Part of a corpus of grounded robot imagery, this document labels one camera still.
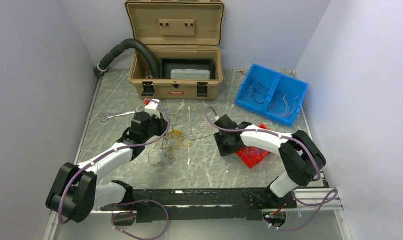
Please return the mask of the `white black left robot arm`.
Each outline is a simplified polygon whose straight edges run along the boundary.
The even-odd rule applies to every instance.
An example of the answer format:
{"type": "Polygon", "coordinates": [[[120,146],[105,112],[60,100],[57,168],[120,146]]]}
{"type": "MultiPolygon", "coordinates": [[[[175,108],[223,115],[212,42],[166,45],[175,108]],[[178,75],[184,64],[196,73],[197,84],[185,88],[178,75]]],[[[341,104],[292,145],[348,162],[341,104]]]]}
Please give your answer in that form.
{"type": "Polygon", "coordinates": [[[135,160],[146,148],[161,140],[170,128],[170,117],[160,112],[137,112],[111,148],[80,164],[65,163],[59,169],[46,199],[46,207],[57,212],[61,224],[81,223],[93,209],[132,206],[134,188],[120,180],[99,185],[119,167],[135,160]]]}

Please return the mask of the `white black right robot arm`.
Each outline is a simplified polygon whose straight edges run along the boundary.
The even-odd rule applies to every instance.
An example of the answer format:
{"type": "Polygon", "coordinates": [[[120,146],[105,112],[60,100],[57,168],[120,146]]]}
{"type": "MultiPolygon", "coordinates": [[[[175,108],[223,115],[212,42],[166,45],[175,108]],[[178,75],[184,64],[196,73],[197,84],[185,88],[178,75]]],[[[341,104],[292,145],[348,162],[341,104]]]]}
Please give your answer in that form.
{"type": "Polygon", "coordinates": [[[274,180],[265,193],[265,202],[272,208],[284,202],[285,196],[298,187],[306,187],[321,177],[327,160],[310,136],[302,130],[280,133],[263,129],[249,122],[237,124],[229,116],[216,117],[212,125],[222,156],[236,153],[243,147],[264,150],[279,156],[285,172],[274,180]]]}

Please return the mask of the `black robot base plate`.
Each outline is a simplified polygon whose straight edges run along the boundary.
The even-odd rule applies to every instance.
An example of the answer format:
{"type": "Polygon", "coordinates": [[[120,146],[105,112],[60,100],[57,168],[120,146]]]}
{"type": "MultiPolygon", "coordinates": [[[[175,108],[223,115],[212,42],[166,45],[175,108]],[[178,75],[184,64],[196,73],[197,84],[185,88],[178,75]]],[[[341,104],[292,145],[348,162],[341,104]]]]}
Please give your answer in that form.
{"type": "Polygon", "coordinates": [[[246,219],[261,221],[262,212],[295,209],[291,196],[277,198],[265,188],[207,188],[207,189],[135,189],[124,205],[114,203],[102,211],[136,213],[137,223],[151,223],[165,219],[172,221],[246,219]]]}

